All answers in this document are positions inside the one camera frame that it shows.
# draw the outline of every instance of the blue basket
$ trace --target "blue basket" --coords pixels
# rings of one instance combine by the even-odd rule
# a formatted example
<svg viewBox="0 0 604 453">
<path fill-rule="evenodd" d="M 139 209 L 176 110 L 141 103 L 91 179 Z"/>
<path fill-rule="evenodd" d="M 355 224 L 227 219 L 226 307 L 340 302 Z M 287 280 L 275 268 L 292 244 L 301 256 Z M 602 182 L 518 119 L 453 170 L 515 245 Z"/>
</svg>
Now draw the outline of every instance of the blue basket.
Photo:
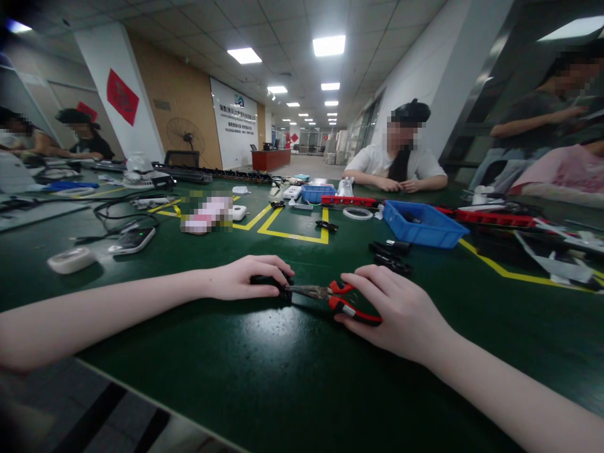
<svg viewBox="0 0 604 453">
<path fill-rule="evenodd" d="M 331 186 L 302 186 L 302 201 L 320 204 L 323 195 L 334 196 L 337 192 Z"/>
<path fill-rule="evenodd" d="M 401 215 L 404 212 L 422 222 L 406 221 Z M 398 240 L 440 249 L 452 249 L 463 235 L 469 233 L 453 219 L 422 203 L 386 200 L 384 219 Z"/>
</svg>

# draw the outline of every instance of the white t-shirt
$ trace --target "white t-shirt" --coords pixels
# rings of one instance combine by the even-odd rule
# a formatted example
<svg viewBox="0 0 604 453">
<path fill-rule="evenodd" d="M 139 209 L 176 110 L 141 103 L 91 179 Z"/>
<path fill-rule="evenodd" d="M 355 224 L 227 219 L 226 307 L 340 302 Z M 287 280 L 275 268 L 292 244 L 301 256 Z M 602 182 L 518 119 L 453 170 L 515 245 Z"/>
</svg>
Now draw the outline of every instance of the white t-shirt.
<svg viewBox="0 0 604 453">
<path fill-rule="evenodd" d="M 370 175 L 388 177 L 392 159 L 388 152 L 378 145 L 363 148 L 346 166 L 346 170 L 357 170 Z M 447 174 L 444 172 L 434 154 L 429 150 L 413 150 L 409 156 L 407 179 L 426 179 L 432 176 Z"/>
</svg>

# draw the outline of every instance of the red desk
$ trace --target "red desk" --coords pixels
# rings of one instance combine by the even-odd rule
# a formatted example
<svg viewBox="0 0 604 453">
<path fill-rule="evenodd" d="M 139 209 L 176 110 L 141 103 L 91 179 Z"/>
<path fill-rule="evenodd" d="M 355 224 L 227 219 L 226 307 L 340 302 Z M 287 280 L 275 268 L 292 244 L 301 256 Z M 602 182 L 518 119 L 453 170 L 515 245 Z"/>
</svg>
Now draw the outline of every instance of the red desk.
<svg viewBox="0 0 604 453">
<path fill-rule="evenodd" d="M 289 165 L 290 157 L 290 150 L 252 151 L 252 167 L 254 170 L 272 171 Z"/>
</svg>

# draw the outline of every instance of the chair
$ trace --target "chair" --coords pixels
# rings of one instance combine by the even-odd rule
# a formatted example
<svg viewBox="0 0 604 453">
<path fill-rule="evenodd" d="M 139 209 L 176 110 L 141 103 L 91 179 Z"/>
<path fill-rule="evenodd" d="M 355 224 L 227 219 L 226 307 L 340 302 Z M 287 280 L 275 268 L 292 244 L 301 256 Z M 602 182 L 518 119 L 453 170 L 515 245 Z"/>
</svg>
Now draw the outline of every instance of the chair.
<svg viewBox="0 0 604 453">
<path fill-rule="evenodd" d="M 199 168 L 199 151 L 167 151 L 164 164 Z"/>
</svg>

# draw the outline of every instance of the red banner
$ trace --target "red banner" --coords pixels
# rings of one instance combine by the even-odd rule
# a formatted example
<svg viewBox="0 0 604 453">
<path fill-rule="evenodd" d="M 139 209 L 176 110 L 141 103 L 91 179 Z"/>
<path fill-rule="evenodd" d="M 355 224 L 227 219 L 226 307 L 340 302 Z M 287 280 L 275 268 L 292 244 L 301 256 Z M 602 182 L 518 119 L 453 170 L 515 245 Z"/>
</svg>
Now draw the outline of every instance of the red banner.
<svg viewBox="0 0 604 453">
<path fill-rule="evenodd" d="M 93 110 L 91 107 L 87 106 L 86 104 L 80 102 L 77 104 L 77 107 L 75 109 L 90 116 L 90 120 L 93 123 L 96 121 L 96 117 L 98 116 L 98 113 L 95 110 Z"/>
<path fill-rule="evenodd" d="M 134 126 L 138 96 L 128 88 L 113 69 L 109 70 L 109 79 L 107 80 L 107 100 L 124 117 L 124 120 Z"/>
</svg>

